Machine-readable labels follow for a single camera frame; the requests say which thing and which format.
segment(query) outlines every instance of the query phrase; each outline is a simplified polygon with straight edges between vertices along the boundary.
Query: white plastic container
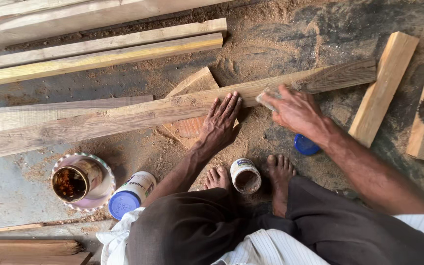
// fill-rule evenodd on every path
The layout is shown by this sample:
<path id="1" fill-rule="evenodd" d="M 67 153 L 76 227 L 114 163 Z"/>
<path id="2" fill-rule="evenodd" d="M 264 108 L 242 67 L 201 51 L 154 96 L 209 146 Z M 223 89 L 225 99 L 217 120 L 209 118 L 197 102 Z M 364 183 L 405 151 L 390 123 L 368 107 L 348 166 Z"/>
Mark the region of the white plastic container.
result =
<path id="1" fill-rule="evenodd" d="M 121 220 L 125 213 L 140 207 L 155 187 L 156 179 L 152 174 L 145 171 L 133 174 L 112 195 L 109 212 L 115 219 Z"/>
<path id="2" fill-rule="evenodd" d="M 230 167 L 232 183 L 243 194 L 255 193 L 261 187 L 261 175 L 249 159 L 237 159 Z"/>

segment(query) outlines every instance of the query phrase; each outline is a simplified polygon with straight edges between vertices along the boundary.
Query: paint can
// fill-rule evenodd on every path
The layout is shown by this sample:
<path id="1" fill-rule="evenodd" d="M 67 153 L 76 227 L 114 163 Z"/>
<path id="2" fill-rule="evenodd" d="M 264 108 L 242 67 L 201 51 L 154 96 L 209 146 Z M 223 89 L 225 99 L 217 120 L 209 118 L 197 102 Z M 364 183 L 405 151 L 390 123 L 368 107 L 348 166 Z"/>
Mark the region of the paint can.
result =
<path id="1" fill-rule="evenodd" d="M 60 200 L 72 203 L 86 197 L 101 182 L 101 168 L 85 159 L 58 168 L 52 177 L 52 189 Z"/>
<path id="2" fill-rule="evenodd" d="M 237 159 L 230 167 L 232 183 L 243 194 L 255 193 L 261 187 L 261 175 L 249 159 Z"/>
<path id="3" fill-rule="evenodd" d="M 152 174 L 145 171 L 133 174 L 110 199 L 109 212 L 121 220 L 125 213 L 140 207 L 155 187 L 156 179 Z"/>

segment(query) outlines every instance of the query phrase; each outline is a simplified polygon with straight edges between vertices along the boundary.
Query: man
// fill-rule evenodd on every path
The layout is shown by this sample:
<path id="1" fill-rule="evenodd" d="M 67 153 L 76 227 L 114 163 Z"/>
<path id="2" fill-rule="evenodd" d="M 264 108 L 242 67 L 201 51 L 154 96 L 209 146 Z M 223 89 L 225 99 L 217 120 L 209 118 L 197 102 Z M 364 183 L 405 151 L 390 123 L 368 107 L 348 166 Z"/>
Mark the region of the man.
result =
<path id="1" fill-rule="evenodd" d="M 424 264 L 423 192 L 324 116 L 311 95 L 285 85 L 279 91 L 281 99 L 263 98 L 276 109 L 273 120 L 320 146 L 373 209 L 297 176 L 282 155 L 267 160 L 273 215 L 237 216 L 223 166 L 207 172 L 204 190 L 187 192 L 239 132 L 233 125 L 242 99 L 234 92 L 218 108 L 215 99 L 199 141 L 141 208 L 116 225 L 130 229 L 128 239 L 125 231 L 116 239 L 127 245 L 116 250 L 112 241 L 103 241 L 103 263 L 113 262 L 117 252 L 125 253 L 132 265 Z"/>

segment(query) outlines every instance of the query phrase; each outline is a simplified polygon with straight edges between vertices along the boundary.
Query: dark trousers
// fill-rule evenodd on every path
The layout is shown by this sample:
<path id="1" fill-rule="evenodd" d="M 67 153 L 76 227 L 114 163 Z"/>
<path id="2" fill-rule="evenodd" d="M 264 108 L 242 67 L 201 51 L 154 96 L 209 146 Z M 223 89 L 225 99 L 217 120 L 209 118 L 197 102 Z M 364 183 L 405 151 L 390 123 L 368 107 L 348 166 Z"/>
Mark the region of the dark trousers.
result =
<path id="1" fill-rule="evenodd" d="M 290 234 L 330 264 L 424 264 L 422 232 L 301 176 L 289 182 L 285 219 L 240 218 L 222 188 L 160 198 L 132 224 L 126 252 L 132 265 L 209 265 L 261 228 Z"/>

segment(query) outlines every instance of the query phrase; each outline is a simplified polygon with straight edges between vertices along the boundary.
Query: blue lid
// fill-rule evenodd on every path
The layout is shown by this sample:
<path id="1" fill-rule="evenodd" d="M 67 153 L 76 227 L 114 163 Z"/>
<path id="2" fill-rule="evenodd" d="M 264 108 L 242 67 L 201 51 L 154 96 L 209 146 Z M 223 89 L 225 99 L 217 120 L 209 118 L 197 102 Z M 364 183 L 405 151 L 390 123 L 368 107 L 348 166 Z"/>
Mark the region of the blue lid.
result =
<path id="1" fill-rule="evenodd" d="M 121 220 L 125 213 L 131 212 L 140 207 L 138 196 L 128 190 L 120 191 L 109 200 L 109 212 L 115 219 Z"/>
<path id="2" fill-rule="evenodd" d="M 312 142 L 309 138 L 298 133 L 294 138 L 294 147 L 302 154 L 309 156 L 313 155 L 320 150 L 320 147 Z"/>

